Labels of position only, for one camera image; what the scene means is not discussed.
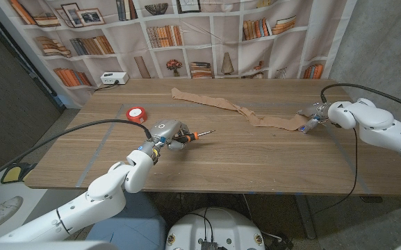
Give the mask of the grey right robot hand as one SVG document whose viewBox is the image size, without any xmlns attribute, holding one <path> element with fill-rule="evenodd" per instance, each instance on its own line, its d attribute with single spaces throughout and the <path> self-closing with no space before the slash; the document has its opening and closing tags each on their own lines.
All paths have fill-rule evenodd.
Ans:
<svg viewBox="0 0 401 250">
<path fill-rule="evenodd" d="M 298 115 L 308 117 L 309 120 L 305 125 L 298 128 L 298 131 L 307 134 L 317 125 L 325 123 L 329 119 L 328 110 L 330 103 L 313 103 L 306 108 L 297 111 Z"/>
</svg>

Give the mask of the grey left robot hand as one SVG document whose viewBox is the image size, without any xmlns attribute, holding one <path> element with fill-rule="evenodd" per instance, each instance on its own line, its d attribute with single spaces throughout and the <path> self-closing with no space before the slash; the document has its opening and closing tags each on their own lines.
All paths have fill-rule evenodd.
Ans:
<svg viewBox="0 0 401 250">
<path fill-rule="evenodd" d="M 160 150 L 164 146 L 173 151 L 182 150 L 185 147 L 184 143 L 178 142 L 175 138 L 189 134 L 189 128 L 178 120 L 164 119 L 156 122 L 149 132 L 151 138 L 147 139 L 138 149 L 150 156 L 156 164 Z"/>
</svg>

